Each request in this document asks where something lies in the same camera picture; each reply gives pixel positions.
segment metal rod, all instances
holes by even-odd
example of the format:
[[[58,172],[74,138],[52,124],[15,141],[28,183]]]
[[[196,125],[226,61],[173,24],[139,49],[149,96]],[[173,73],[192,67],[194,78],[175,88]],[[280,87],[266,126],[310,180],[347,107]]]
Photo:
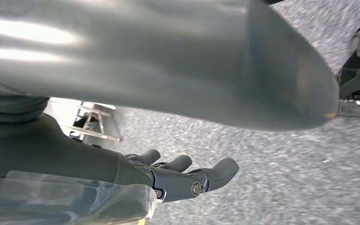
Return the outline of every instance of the metal rod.
[[[98,124],[100,125],[100,133],[104,134],[103,118],[101,117],[100,113],[97,113],[97,117]]]

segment gray carpet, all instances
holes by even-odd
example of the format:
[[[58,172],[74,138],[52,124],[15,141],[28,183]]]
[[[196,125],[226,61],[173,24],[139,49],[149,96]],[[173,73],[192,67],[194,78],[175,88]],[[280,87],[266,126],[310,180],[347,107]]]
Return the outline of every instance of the gray carpet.
[[[273,7],[336,72],[360,27],[360,0],[286,0]],[[124,141],[90,139],[124,154],[155,148],[211,167],[232,157],[240,172],[225,188],[160,204],[149,225],[360,225],[360,119],[338,118],[308,131],[260,132],[119,107]]]

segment transparent plastic sheet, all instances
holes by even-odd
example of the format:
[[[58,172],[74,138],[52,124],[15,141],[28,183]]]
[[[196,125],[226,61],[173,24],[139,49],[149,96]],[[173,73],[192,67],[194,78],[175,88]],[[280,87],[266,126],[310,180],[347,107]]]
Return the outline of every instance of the transparent plastic sheet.
[[[123,224],[150,218],[156,205],[146,185],[11,171],[0,186],[0,225]]]

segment metal stand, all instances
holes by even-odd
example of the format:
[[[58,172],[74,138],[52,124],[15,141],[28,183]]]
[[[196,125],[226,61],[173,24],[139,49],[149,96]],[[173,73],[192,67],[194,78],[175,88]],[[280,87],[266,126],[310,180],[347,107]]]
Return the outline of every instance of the metal stand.
[[[99,138],[104,138],[104,139],[108,139],[111,141],[121,141],[121,138],[119,137],[115,137],[115,136],[111,136],[111,135],[107,135],[104,131],[104,125],[103,125],[103,117],[111,117],[111,114],[100,111],[98,109],[93,109],[93,108],[89,108],[83,105],[75,105],[74,107],[80,108],[80,109],[84,109],[86,111],[88,111],[88,118],[84,124],[84,126],[82,128],[80,127],[75,127],[75,126],[65,126],[65,125],[60,125],[62,128],[68,128],[72,131],[78,132],[82,135],[90,135],[90,136],[94,136],[94,137],[99,137]],[[93,117],[93,114],[97,115],[97,119],[98,119],[98,124],[100,126],[100,131],[96,132],[90,129],[90,120]]]

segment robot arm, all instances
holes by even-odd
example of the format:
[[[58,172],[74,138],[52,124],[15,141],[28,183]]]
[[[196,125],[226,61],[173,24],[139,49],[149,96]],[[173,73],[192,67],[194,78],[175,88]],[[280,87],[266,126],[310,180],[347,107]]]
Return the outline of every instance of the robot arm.
[[[327,122],[338,90],[260,0],[0,0],[0,95],[289,130]]]

